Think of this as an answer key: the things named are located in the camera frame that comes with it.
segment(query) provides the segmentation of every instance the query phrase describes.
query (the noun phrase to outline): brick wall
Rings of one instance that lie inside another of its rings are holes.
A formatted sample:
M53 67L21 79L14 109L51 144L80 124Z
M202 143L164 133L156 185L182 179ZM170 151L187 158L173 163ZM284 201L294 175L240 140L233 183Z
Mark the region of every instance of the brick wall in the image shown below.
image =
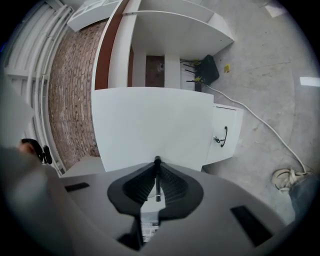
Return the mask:
M99 156L91 115L93 62L106 21L69 29L53 60L48 108L59 156L69 169L85 155Z

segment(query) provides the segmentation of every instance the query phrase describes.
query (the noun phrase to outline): concrete floor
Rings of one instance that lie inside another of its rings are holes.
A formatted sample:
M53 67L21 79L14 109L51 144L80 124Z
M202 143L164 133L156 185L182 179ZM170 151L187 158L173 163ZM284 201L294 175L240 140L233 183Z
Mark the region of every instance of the concrete floor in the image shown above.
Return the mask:
M300 28L288 14L271 17L267 0L203 0L224 17L235 42L215 56L220 78L211 86L251 108L278 131L307 171L320 170L320 88L301 86L300 77L320 77L319 66ZM231 71L224 73L230 64ZM214 93L214 101L232 102ZM295 219L291 200L271 184L274 170L299 163L275 135L247 111L232 158L205 170L235 182L273 208L285 221Z

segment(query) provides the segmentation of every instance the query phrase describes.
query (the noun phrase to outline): white cable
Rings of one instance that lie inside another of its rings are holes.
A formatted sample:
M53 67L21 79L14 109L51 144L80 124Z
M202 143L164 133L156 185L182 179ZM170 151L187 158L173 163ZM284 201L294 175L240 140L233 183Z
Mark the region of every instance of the white cable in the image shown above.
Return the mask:
M229 101L232 101L234 103L237 103L243 107L245 107L256 119L260 120L262 123L264 123L271 131L273 131L273 133L279 138L279 140L283 143L283 145L295 156L295 158L298 160L298 162L300 163L300 165L302 166L303 172L306 173L306 168L304 166L304 164L302 163L302 161L300 160L300 158L296 155L296 153L284 142L284 140L280 137L280 135L276 132L275 129L273 129L268 123L266 123L265 121L263 121L260 117L258 117L249 107L247 107L245 104L233 100L231 98L229 98L227 95L225 95L223 92L213 89L212 87L210 87L209 85L206 85L208 88L210 88L211 90L223 95L224 97L226 97Z

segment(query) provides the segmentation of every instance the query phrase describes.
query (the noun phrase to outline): cabinet door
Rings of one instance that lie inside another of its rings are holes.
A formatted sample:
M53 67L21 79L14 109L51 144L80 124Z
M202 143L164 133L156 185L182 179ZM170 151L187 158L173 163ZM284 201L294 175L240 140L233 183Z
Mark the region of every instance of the cabinet door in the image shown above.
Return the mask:
M233 156L241 130L243 110L214 104L212 111L212 138L205 164L212 164Z

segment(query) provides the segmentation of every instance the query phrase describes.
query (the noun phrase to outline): shoe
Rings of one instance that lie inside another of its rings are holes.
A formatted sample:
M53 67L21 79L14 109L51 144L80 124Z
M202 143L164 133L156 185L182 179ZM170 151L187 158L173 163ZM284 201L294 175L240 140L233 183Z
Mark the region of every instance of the shoe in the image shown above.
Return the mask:
M293 184L303 180L308 172L295 171L293 169L276 170L272 175L272 183L283 194L288 194Z

